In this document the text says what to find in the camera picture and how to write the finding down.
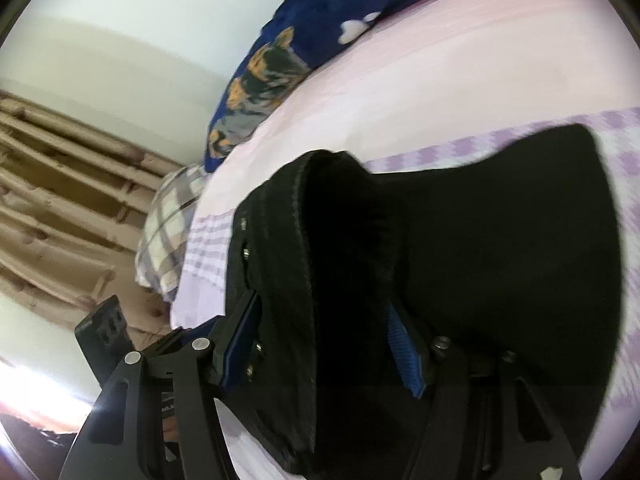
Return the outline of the black pants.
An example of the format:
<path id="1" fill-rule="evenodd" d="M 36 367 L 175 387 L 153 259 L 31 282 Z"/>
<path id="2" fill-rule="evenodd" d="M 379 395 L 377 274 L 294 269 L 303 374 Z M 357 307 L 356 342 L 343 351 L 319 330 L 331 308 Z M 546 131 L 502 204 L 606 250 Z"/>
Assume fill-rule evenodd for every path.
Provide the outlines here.
<path id="1" fill-rule="evenodd" d="M 544 130 L 478 162 L 371 174 L 314 151 L 258 186 L 232 221 L 226 307 L 262 304 L 250 369 L 228 397 L 290 474 L 407 479 L 422 404 L 388 343 L 464 364 L 512 353 L 577 460 L 598 418 L 622 314 L 614 200 L 596 139 Z"/>

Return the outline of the blue floral plush blanket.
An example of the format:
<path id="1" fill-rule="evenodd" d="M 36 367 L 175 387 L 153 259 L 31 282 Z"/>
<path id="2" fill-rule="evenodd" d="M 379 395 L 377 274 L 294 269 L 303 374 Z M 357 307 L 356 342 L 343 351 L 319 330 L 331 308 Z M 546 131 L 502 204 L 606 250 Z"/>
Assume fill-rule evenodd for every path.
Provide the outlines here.
<path id="1" fill-rule="evenodd" d="M 224 89 L 209 123 L 204 168 L 215 171 L 315 70 L 377 20 L 420 0 L 284 0 Z"/>

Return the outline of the beige wooden headboard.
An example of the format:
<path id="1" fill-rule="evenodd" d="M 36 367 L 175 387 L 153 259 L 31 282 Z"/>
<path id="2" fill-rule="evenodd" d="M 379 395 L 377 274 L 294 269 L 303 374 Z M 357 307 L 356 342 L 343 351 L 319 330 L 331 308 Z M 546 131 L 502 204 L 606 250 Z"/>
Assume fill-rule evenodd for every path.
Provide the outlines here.
<path id="1" fill-rule="evenodd" d="M 134 340 L 167 333 L 167 304 L 137 284 L 134 254 L 160 182 L 178 167 L 2 93 L 2 295 L 66 330 L 117 296 Z"/>

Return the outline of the pink purple checked bedsheet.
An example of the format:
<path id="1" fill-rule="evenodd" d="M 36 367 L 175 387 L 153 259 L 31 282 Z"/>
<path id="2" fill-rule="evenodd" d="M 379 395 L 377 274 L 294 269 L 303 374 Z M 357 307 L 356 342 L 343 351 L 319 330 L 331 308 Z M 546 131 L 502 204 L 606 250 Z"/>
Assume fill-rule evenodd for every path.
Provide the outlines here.
<path id="1" fill-rule="evenodd" d="M 366 32 L 214 173 L 171 323 L 222 311 L 235 207 L 303 152 L 347 150 L 375 172 L 452 167 L 566 122 L 596 136 L 620 219 L 620 346 L 580 464 L 602 478 L 639 420 L 639 50 L 608 0 L 427 0 Z"/>

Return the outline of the grey plaid pillow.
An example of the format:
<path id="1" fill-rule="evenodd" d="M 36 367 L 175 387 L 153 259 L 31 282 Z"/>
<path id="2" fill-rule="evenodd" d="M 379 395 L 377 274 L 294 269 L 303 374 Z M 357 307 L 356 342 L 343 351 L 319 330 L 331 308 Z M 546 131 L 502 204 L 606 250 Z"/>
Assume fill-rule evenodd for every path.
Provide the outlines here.
<path id="1" fill-rule="evenodd" d="M 144 222 L 134 257 L 136 281 L 157 292 L 168 304 L 177 295 L 191 224 L 209 177 L 201 165 L 168 174 Z"/>

